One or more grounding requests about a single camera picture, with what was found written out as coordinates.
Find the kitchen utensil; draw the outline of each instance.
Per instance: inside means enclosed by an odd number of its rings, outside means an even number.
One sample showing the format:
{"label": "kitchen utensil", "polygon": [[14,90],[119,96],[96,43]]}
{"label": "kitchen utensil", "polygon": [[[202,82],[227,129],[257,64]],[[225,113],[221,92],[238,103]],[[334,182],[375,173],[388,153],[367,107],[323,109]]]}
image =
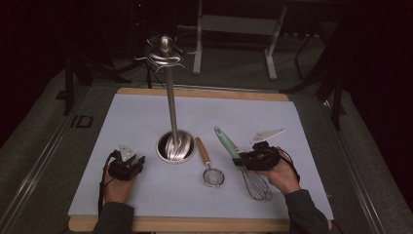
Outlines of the kitchen utensil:
{"label": "kitchen utensil", "polygon": [[207,155],[207,150],[204,147],[203,142],[199,137],[195,138],[195,142],[198,145],[198,149],[200,150],[201,156],[204,159],[205,164],[208,168],[204,171],[204,181],[208,186],[219,188],[221,184],[224,182],[225,176],[221,172],[221,170],[217,168],[212,168],[210,166],[209,156]]}
{"label": "kitchen utensil", "polygon": [[[215,127],[214,129],[219,140],[231,156],[236,159],[241,158],[239,155],[241,151],[238,149],[237,145],[235,145],[235,143],[232,142],[219,127]],[[245,166],[239,166],[239,168],[243,174],[244,183],[249,195],[253,199],[260,202],[270,201],[272,198],[272,192],[264,178],[255,172],[247,170]]]}

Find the table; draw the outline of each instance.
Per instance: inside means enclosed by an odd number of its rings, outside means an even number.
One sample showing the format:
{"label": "table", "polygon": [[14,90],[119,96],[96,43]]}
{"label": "table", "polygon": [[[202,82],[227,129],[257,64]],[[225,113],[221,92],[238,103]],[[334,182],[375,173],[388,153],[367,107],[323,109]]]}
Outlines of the table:
{"label": "table", "polygon": [[[118,92],[119,95],[140,95],[140,96],[164,96],[166,92],[164,90],[144,90],[144,89],[121,89]],[[264,100],[264,101],[279,101],[279,102],[287,102],[288,98],[285,95],[280,95],[280,94],[262,94],[262,93],[234,93],[234,92],[205,92],[205,91],[180,91],[176,90],[175,95],[177,97],[190,97],[190,98],[199,98],[202,97],[203,99],[205,98],[222,98],[222,99],[237,99],[237,100]],[[106,121],[108,121],[108,118],[110,119],[113,117],[111,114],[113,114],[113,111],[111,113],[111,110],[109,110],[108,117],[105,120],[105,125]],[[105,125],[102,127],[102,132],[100,133],[99,139],[97,140],[96,146],[94,148],[94,152],[100,148],[99,143],[102,143],[102,133],[105,132]],[[212,164],[216,162],[214,165],[219,165],[222,166],[224,162],[221,162],[216,159],[211,159]],[[195,161],[195,159],[191,159],[187,163],[192,163],[192,167],[198,167],[197,164],[198,161]],[[166,163],[162,162],[163,166],[168,167],[168,170],[171,169],[171,167],[175,167],[175,165],[169,167],[170,165],[167,165]],[[306,162],[305,168],[311,168],[311,163],[309,167],[309,162]],[[203,171],[204,166],[200,164],[200,168],[197,169],[201,173]],[[228,172],[230,168],[225,168],[225,172],[228,173],[228,175],[231,174],[231,172]],[[315,198],[315,203],[318,202],[318,197],[321,197],[321,199],[325,199],[325,194],[323,191],[320,191],[318,195],[316,195]],[[332,219],[332,213],[331,211],[326,211],[327,217],[329,219]],[[93,229],[95,223],[97,221],[96,215],[89,214],[89,215],[72,215],[70,218],[69,222],[69,227],[73,231],[90,231]],[[204,232],[274,232],[274,231],[285,231],[288,229],[288,220],[287,218],[230,218],[230,217],[174,217],[174,216],[159,216],[159,215],[152,215],[152,216],[138,216],[135,218],[134,224],[133,224],[133,230],[134,231],[156,231],[156,232],[196,232],[196,231],[204,231]]]}
{"label": "table", "polygon": [[203,15],[203,1],[199,0],[197,23],[197,48],[194,58],[193,73],[195,75],[201,74],[201,63],[203,57],[203,30],[251,33],[272,36],[270,47],[265,49],[264,54],[265,60],[267,62],[269,77],[271,80],[277,80],[277,72],[274,67],[273,52],[276,47],[277,40],[280,36],[282,21],[285,16],[286,10],[286,5],[282,6],[282,10],[277,19],[250,19]]}

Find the dark background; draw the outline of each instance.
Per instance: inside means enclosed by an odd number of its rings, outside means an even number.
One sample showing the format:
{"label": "dark background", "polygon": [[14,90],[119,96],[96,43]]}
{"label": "dark background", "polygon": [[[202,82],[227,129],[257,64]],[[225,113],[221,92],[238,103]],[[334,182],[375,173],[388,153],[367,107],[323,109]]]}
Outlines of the dark background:
{"label": "dark background", "polygon": [[[141,48],[131,47],[131,23],[145,20],[144,26],[161,27],[154,12],[165,10],[173,1],[133,1],[136,11],[131,21],[129,1],[1,1],[0,78],[2,145],[49,81],[64,65],[61,37],[66,35],[86,54],[111,63],[111,56],[131,57]],[[222,2],[205,1],[206,10],[225,7]],[[270,16],[271,8],[255,11],[238,1],[238,11],[252,17]],[[369,1],[361,13],[353,15],[338,38],[357,42],[349,51],[345,67],[345,89],[376,140],[406,202],[413,207],[412,92],[413,4],[408,1]],[[197,1],[178,0],[179,13],[170,24],[196,25]]]}

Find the wooden handle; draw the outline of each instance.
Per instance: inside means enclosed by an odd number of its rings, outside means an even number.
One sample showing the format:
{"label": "wooden handle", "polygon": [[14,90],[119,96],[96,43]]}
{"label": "wooden handle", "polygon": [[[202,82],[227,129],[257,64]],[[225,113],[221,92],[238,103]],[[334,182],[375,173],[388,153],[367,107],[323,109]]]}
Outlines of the wooden handle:
{"label": "wooden handle", "polygon": [[209,156],[207,156],[207,150],[204,147],[203,142],[201,141],[199,137],[195,137],[195,142],[198,145],[198,149],[200,150],[200,153],[204,159],[204,162],[206,163],[206,165],[208,165],[210,163],[210,160],[209,160]]}

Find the dark sleeve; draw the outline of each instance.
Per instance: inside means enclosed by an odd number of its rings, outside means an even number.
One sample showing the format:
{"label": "dark sleeve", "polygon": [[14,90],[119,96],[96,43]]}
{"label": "dark sleeve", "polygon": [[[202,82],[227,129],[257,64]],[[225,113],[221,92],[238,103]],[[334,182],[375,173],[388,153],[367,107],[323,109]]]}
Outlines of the dark sleeve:
{"label": "dark sleeve", "polygon": [[134,208],[123,203],[105,203],[94,233],[131,234]]}
{"label": "dark sleeve", "polygon": [[285,195],[290,218],[290,234],[329,233],[325,215],[314,205],[308,190],[301,189]]}

